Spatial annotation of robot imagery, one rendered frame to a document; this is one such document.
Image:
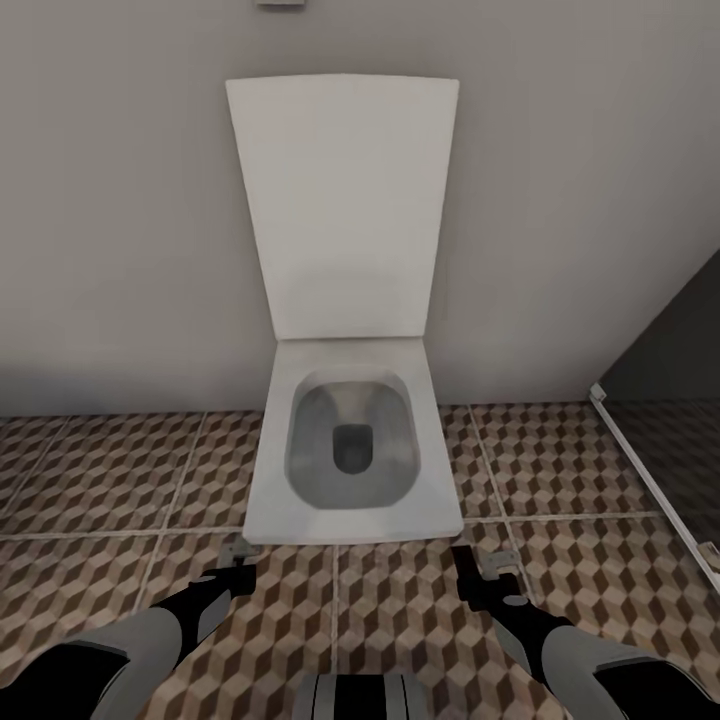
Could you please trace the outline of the robot trunk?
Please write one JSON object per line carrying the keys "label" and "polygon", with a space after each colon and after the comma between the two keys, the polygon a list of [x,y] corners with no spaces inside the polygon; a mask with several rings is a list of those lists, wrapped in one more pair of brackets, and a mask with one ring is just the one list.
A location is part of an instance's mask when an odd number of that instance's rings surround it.
{"label": "robot trunk", "polygon": [[428,720],[416,674],[305,675],[292,720]]}

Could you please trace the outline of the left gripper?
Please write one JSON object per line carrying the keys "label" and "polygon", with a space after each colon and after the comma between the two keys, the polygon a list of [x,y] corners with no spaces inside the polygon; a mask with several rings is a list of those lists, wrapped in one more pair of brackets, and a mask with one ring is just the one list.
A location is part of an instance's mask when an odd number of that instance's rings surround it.
{"label": "left gripper", "polygon": [[233,582],[233,595],[231,600],[236,596],[245,596],[256,592],[256,564],[237,565],[237,567],[227,567],[226,569],[211,569],[205,571],[202,576],[224,573],[231,578]]}

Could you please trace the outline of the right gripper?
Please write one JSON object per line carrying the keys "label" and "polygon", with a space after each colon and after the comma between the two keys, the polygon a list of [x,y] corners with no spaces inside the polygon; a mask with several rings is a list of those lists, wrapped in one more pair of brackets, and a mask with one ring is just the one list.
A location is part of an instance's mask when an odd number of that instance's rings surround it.
{"label": "right gripper", "polygon": [[456,580],[461,602],[468,602],[469,609],[472,612],[488,610],[488,598],[494,590],[498,588],[506,588],[506,590],[518,590],[517,579],[510,573],[499,575],[497,581],[485,581],[482,579],[467,579],[466,581]]}

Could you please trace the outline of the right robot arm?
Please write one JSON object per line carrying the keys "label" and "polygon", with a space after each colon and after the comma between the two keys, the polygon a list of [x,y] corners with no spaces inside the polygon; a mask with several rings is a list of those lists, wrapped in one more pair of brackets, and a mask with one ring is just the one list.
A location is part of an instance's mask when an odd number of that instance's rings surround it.
{"label": "right robot arm", "polygon": [[512,572],[497,571],[521,560],[518,551],[480,555],[480,578],[456,580],[459,599],[472,612],[489,611],[501,648],[573,720],[720,720],[720,704],[668,659],[534,607]]}

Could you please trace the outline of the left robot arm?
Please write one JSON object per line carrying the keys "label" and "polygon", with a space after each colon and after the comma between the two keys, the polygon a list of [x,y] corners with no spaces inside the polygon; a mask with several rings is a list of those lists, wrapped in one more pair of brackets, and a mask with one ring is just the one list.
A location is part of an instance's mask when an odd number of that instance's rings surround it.
{"label": "left robot arm", "polygon": [[228,617],[231,600],[256,592],[265,545],[221,548],[218,569],[118,623],[67,637],[0,688],[0,720],[135,720],[165,679]]}

